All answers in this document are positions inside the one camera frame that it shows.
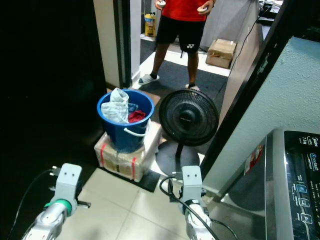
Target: red shirt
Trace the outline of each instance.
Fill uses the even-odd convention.
[[[198,13],[198,8],[205,4],[207,0],[166,0],[162,10],[162,15],[171,19],[203,22],[206,16]]]

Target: black fan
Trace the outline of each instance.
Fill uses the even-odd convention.
[[[219,115],[213,101],[200,91],[178,90],[164,98],[159,108],[163,130],[174,141],[159,146],[156,162],[167,175],[183,166],[199,165],[197,151],[190,146],[208,142],[216,133]]]

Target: control panel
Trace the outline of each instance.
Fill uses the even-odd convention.
[[[294,240],[320,240],[320,135],[285,131],[284,144]]]

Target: bucket handle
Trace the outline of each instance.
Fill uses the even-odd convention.
[[[148,125],[146,127],[145,133],[144,134],[139,134],[133,131],[130,131],[128,128],[123,129],[126,133],[131,134],[133,136],[136,137],[144,137],[145,135],[147,135],[148,131],[149,131],[149,127],[150,127],[150,119],[148,120]]]

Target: fan stand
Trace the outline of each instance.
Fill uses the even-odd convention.
[[[200,159],[195,148],[182,143],[165,141],[158,147],[155,161],[159,168],[168,176],[180,172],[184,166],[199,166]]]

